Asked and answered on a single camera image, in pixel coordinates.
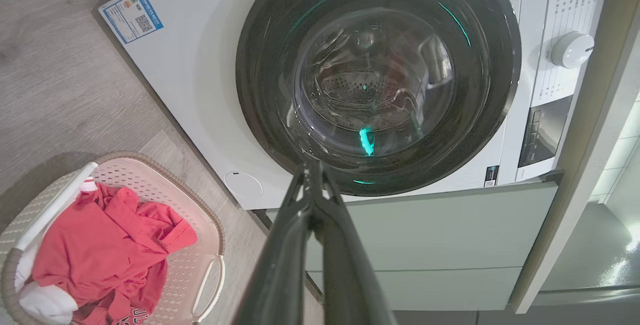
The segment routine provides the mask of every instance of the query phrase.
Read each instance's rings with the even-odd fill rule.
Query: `printed label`
[[[164,27],[149,0],[119,0],[103,12],[125,44]]]
[[[489,166],[486,168],[486,175],[484,175],[484,187],[488,188],[496,186],[496,180],[498,180],[499,166]]]
[[[116,325],[135,325],[142,324],[142,322],[149,317],[149,313],[145,309],[139,307],[131,307],[131,315],[120,319],[116,322]]]

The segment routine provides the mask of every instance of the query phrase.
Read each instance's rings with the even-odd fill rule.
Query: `laminate flooring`
[[[96,10],[106,0],[0,0],[0,231],[96,156],[150,156],[194,189],[226,233],[226,282],[207,324],[231,322],[266,235],[226,192]],[[0,309],[0,324],[11,323]],[[305,323],[322,306],[305,293]]]

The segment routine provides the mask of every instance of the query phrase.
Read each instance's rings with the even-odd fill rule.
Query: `front-loading washing machine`
[[[245,209],[300,156],[346,202],[553,170],[597,0],[112,0],[100,12]]]

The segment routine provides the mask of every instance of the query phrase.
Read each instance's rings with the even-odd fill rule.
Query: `cabinet door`
[[[558,186],[517,184],[347,204],[373,270],[521,268]],[[322,270],[308,243],[306,269]]]
[[[377,281],[394,311],[502,311],[521,268],[377,271]],[[322,291],[323,274],[309,271]]]

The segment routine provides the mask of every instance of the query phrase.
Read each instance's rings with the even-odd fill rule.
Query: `red shirt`
[[[167,281],[167,255],[197,237],[166,204],[139,204],[129,188],[97,186],[80,193],[51,225],[31,275],[75,299],[74,321],[103,325],[134,310],[151,314]]]

